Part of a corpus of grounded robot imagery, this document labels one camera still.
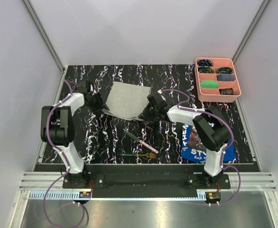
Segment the grey cloth napkin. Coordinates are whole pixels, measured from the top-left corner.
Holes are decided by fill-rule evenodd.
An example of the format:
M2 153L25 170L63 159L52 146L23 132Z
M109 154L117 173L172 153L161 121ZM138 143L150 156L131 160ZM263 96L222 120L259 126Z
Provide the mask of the grey cloth napkin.
M106 100L107 115L132 121L141 120L140 115L148 105L151 87L114 82Z

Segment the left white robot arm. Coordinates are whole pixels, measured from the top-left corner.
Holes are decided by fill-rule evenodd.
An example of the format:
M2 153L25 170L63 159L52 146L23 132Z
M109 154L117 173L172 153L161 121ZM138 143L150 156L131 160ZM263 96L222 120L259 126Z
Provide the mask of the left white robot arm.
M100 110L109 111L100 93L94 84L88 80L80 80L75 83L76 90L73 91L71 82L65 80L70 93L63 100L53 106L44 106L41 110L41 140L59 154L62 159L66 173L61 174L69 184L79 188L85 188L92 181L84 161L74 145L74 122L73 115L83 106L88 106L92 112Z

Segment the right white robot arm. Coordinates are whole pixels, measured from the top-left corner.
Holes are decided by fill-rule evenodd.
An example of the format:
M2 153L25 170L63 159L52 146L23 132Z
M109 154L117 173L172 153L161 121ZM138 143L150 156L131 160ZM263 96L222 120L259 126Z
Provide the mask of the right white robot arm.
M148 104L140 118L148 121L168 121L194 126L206 148L204 171L198 176L198 186L214 188L223 175L223 159L226 149L233 144L233 133L219 110L210 106L193 109L169 104L162 91L147 96Z

